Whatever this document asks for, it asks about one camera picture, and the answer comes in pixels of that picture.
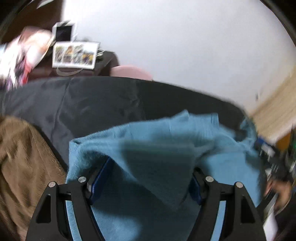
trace blue fabric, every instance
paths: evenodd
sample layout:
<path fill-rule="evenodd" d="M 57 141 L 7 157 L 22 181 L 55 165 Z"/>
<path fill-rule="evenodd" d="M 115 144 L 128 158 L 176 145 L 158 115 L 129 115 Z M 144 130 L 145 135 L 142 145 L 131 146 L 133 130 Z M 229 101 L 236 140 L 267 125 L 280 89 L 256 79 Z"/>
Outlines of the blue fabric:
<path fill-rule="evenodd" d="M 101 164 L 115 162 L 92 210 L 106 241 L 186 240 L 200 206 L 188 195 L 193 168 L 199 166 L 218 182 L 243 182 L 255 205 L 260 202 L 261 161 L 252 146 L 256 132 L 246 119 L 242 142 L 219 125 L 218 115 L 187 111 L 172 118 L 129 123 L 70 142 L 67 182 Z M 218 240 L 225 206 L 220 204 L 212 240 Z M 80 235 L 71 202 L 68 218 L 74 241 Z"/>

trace pink chair back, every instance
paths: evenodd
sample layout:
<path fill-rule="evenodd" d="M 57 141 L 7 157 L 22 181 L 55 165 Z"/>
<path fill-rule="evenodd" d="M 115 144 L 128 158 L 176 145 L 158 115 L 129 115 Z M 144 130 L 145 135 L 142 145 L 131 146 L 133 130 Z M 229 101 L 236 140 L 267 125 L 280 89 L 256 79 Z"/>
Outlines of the pink chair back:
<path fill-rule="evenodd" d="M 111 69 L 110 76 L 128 77 L 140 80 L 153 80 L 152 75 L 135 66 L 116 66 Z"/>

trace white picture frame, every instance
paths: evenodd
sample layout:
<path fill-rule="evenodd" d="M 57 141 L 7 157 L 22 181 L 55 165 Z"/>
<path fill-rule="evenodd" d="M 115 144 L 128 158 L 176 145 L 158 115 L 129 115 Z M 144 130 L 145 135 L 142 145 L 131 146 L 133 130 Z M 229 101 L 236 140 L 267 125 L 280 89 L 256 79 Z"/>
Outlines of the white picture frame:
<path fill-rule="evenodd" d="M 56 42 L 53 68 L 94 69 L 99 42 Z"/>

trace fuzzy brown cloth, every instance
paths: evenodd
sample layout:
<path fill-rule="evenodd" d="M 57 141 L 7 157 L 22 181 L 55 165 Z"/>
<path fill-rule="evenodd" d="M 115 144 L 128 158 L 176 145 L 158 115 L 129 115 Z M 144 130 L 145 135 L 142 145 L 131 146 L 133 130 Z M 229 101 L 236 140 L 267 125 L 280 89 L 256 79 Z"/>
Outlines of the fuzzy brown cloth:
<path fill-rule="evenodd" d="M 38 131 L 10 116 L 0 116 L 0 167 L 0 240 L 25 240 L 47 184 L 66 174 Z"/>

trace wall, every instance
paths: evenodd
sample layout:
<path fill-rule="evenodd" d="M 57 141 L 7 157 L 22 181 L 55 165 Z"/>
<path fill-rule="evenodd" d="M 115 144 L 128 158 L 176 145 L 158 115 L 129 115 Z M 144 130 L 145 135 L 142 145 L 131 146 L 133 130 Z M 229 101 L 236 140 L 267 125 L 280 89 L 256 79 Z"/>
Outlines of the wall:
<path fill-rule="evenodd" d="M 100 41 L 121 64 L 249 112 L 296 64 L 292 40 L 259 0 L 66 0 L 63 18 L 78 22 L 78 39 Z"/>

